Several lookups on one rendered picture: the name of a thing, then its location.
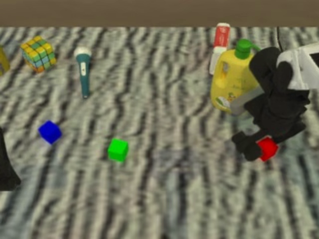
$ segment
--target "black object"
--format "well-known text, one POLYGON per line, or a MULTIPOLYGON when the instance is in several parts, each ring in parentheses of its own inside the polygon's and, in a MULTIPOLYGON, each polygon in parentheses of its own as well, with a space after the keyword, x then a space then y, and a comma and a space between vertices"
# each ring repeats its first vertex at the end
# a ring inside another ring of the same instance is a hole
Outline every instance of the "black object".
POLYGON ((280 53, 276 47, 263 49, 252 58, 249 65, 265 93, 247 102, 244 108, 253 116, 253 123, 260 130, 250 136, 239 132, 232 137, 236 149, 249 161, 262 156, 262 150, 256 142, 265 136, 269 135, 278 144, 306 128, 301 115, 310 103, 310 92, 288 89, 293 68, 288 62, 276 66, 280 53))
POLYGON ((20 184, 21 180, 10 164, 3 131, 0 128, 0 191, 13 191, 20 184))

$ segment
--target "gray striped fabric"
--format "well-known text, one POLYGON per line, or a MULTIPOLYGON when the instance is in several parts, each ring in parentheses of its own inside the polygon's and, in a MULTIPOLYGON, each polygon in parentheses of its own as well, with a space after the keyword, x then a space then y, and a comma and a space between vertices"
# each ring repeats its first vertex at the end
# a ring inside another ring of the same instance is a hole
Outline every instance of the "gray striped fabric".
MULTIPOLYGON (((318 41, 318 28, 284 28, 287 47, 318 41)), ((273 28, 232 29, 276 45, 273 28)), ((0 78, 0 125, 23 180, 0 193, 0 239, 318 239, 319 98, 306 132, 269 163, 245 162, 230 137, 252 132, 210 102, 213 28, 0 28, 11 70, 0 78), (19 45, 52 43, 55 68, 34 74, 19 45), (92 48, 83 100, 73 51, 92 48), (37 129, 57 123, 49 146, 37 129), (124 165, 112 138, 130 143, 124 165)))

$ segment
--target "green cap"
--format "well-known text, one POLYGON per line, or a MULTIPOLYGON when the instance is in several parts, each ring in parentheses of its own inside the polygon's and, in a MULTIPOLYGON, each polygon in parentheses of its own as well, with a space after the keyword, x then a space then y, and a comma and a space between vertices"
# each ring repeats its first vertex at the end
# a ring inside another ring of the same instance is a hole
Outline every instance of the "green cap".
POLYGON ((259 48, 251 43, 250 40, 240 39, 236 44, 235 56, 242 60, 247 59, 252 48, 259 50, 259 48))

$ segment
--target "yellow object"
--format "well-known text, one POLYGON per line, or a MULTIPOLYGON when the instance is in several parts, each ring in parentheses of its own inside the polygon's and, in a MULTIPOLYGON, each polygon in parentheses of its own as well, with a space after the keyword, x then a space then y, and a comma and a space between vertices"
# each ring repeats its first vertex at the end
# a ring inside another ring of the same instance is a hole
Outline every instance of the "yellow object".
POLYGON ((0 76, 10 70, 10 63, 5 55, 3 47, 0 45, 0 76))
POLYGON ((230 103, 237 97, 255 89, 258 82, 249 70, 253 57, 249 40, 238 41, 236 49, 222 53, 217 61, 210 90, 212 104, 219 110, 232 113, 230 103))
POLYGON ((55 54, 51 44, 41 36, 36 36, 21 46, 22 56, 28 66, 40 73, 56 64, 55 54))

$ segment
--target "red marker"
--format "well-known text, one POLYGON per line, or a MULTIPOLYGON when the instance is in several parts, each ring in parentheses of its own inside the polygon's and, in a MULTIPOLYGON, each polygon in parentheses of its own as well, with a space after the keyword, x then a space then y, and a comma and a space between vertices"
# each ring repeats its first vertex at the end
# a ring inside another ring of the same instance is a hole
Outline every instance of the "red marker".
POLYGON ((227 50, 230 36, 230 25, 227 23, 219 23, 216 27, 214 49, 210 59, 209 73, 214 74, 215 66, 219 56, 227 50))

